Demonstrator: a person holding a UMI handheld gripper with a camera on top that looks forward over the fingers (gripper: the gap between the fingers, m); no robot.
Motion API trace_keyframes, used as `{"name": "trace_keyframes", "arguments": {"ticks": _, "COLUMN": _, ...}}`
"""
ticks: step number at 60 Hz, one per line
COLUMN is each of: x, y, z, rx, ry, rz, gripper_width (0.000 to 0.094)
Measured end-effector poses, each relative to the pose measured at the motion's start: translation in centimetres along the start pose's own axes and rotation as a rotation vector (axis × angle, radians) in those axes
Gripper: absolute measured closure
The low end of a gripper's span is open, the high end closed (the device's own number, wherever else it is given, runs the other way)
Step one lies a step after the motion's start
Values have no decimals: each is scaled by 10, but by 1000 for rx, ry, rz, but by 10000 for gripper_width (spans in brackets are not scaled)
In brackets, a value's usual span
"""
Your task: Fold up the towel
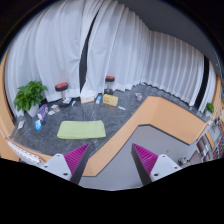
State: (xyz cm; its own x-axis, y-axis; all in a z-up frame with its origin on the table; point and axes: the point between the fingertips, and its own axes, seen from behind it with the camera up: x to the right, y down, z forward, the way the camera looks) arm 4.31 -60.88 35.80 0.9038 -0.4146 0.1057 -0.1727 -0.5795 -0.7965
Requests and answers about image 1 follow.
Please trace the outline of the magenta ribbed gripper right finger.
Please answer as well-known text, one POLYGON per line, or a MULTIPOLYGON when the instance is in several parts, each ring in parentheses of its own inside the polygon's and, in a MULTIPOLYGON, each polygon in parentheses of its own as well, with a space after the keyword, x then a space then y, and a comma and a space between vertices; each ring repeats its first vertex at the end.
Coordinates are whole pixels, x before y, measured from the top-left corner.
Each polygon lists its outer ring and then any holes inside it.
POLYGON ((137 144, 132 144, 131 154, 143 185, 181 170, 181 167, 167 155, 156 155, 137 144))

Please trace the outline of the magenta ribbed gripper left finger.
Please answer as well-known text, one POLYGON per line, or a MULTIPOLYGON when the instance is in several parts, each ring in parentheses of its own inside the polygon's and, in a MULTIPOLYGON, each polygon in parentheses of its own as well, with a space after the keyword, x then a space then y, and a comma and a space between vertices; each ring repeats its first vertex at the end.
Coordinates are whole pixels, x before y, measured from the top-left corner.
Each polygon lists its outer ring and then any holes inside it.
POLYGON ((55 154, 41 168, 72 183, 79 184, 89 156, 89 144, 85 144, 66 154, 55 154))

